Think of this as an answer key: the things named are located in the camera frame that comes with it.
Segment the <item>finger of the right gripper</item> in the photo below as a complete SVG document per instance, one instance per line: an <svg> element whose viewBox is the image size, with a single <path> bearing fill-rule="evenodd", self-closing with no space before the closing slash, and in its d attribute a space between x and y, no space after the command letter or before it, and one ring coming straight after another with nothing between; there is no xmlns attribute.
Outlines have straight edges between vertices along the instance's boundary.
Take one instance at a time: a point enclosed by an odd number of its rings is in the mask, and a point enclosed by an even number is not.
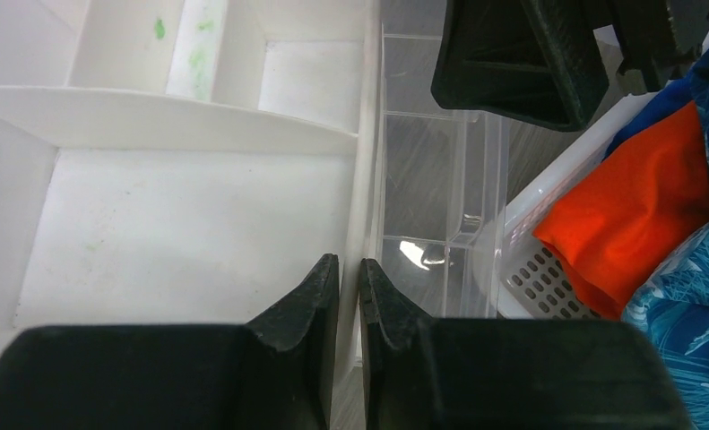
<svg viewBox="0 0 709 430"><path fill-rule="evenodd" d="M449 1L431 82L448 110L584 129L609 78L585 1Z"/></svg>
<svg viewBox="0 0 709 430"><path fill-rule="evenodd" d="M613 28L624 92L656 92L686 75L703 54L709 0L592 1L591 26Z"/></svg>

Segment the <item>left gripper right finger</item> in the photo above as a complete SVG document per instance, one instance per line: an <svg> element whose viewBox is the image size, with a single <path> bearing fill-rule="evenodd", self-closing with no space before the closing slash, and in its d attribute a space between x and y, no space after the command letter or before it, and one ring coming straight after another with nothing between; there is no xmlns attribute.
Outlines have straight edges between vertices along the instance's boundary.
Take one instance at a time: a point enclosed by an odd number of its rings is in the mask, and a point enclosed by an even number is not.
<svg viewBox="0 0 709 430"><path fill-rule="evenodd" d="M359 267L370 429L689 429L642 332L604 320L437 318Z"/></svg>

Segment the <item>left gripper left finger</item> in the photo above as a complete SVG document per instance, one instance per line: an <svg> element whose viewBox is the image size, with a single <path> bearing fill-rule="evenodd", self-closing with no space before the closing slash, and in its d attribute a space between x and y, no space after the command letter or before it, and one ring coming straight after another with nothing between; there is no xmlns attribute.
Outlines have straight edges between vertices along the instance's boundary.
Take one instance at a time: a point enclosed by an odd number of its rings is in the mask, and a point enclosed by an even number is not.
<svg viewBox="0 0 709 430"><path fill-rule="evenodd" d="M242 324L64 325L0 356L0 429L326 429L339 261Z"/></svg>

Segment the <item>orange garment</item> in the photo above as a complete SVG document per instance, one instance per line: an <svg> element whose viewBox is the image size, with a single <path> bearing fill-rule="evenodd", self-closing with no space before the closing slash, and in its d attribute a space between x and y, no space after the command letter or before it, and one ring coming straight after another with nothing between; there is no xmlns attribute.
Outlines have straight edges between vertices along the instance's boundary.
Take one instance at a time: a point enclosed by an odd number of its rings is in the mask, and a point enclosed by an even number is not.
<svg viewBox="0 0 709 430"><path fill-rule="evenodd" d="M533 230L577 298L617 320L635 291L709 221L709 171L695 104L623 142Z"/></svg>

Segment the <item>white divided organizer tray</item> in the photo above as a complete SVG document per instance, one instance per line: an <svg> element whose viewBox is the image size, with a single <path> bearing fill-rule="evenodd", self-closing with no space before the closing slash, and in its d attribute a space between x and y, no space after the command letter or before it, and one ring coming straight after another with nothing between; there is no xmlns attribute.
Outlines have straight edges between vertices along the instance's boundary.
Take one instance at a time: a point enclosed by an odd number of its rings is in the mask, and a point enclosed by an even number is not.
<svg viewBox="0 0 709 430"><path fill-rule="evenodd" d="M0 354L54 324L243 323L340 261L496 313L506 128L430 86L443 1L0 1Z"/></svg>

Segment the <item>blue patterned garment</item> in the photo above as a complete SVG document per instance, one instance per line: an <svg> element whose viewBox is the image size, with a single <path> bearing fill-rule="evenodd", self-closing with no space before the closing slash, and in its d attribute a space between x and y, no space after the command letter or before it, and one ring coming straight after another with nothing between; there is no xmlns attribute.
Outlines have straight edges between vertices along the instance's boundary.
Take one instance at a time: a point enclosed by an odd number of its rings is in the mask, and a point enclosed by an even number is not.
<svg viewBox="0 0 709 430"><path fill-rule="evenodd" d="M709 171L709 48L687 79ZM693 428L709 429L709 222L660 264L635 292L622 319L657 348Z"/></svg>

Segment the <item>blue cloth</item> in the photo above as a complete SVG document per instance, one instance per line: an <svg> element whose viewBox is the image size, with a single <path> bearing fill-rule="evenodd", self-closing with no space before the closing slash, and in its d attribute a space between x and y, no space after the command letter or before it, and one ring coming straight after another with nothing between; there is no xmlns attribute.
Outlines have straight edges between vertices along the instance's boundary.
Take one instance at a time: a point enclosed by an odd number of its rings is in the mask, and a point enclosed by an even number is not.
<svg viewBox="0 0 709 430"><path fill-rule="evenodd" d="M677 112L691 100L690 83L687 77L671 81L614 135L603 158L606 159L623 142Z"/></svg>

